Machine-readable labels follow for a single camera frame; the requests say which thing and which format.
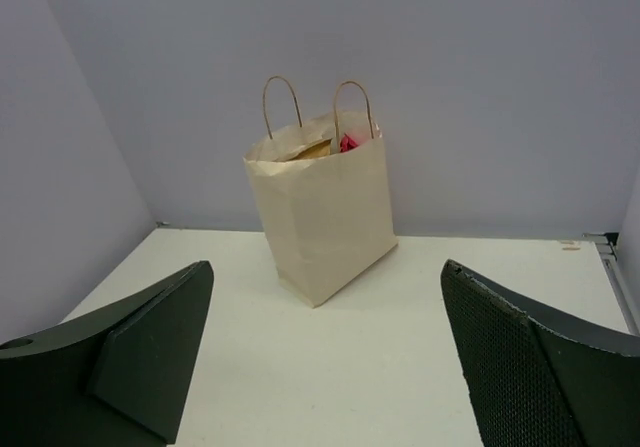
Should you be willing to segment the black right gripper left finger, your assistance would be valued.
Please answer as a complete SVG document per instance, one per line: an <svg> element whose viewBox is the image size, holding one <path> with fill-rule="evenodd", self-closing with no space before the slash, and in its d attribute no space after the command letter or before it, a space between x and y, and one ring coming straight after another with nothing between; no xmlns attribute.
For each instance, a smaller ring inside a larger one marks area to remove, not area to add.
<svg viewBox="0 0 640 447"><path fill-rule="evenodd" d="M3 343L2 445L175 444L213 286L211 264L198 261Z"/></svg>

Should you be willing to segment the beige paper bag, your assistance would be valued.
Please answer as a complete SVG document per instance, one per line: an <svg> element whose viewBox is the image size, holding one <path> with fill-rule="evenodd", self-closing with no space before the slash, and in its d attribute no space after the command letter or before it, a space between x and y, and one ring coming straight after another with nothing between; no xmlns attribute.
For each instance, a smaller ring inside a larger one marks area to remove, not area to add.
<svg viewBox="0 0 640 447"><path fill-rule="evenodd" d="M339 151L344 134L360 142ZM290 158L331 139L326 157ZM318 307L398 244L385 143L371 108L341 111L278 130L243 157L282 285Z"/></svg>

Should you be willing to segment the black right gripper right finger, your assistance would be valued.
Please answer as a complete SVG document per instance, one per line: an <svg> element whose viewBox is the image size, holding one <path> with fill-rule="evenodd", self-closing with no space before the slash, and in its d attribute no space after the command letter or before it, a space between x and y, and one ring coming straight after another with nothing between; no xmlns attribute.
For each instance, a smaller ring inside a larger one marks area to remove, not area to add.
<svg viewBox="0 0 640 447"><path fill-rule="evenodd" d="M486 446L636 446L639 339L448 260L446 314Z"/></svg>

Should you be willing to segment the tan kraft chips bag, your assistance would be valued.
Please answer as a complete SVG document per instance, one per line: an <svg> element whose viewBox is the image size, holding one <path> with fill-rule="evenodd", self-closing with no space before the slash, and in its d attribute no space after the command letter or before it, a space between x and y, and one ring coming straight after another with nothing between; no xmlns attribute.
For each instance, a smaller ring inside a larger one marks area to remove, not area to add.
<svg viewBox="0 0 640 447"><path fill-rule="evenodd" d="M323 139L315 142L309 146L306 146L299 153L290 158L290 161L294 160L309 160L317 159L329 156L331 154L331 139Z"/></svg>

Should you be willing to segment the small red mints packet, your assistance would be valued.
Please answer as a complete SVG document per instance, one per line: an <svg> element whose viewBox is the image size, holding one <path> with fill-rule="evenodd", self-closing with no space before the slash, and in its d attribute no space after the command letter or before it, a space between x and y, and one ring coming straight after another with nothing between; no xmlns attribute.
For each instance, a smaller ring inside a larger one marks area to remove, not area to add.
<svg viewBox="0 0 640 447"><path fill-rule="evenodd" d="M345 153L345 152L349 152L351 150L354 150L355 148L357 148L360 145L360 142L357 141L356 139L352 138L350 135L348 134L344 134L339 142L339 151L341 153Z"/></svg>

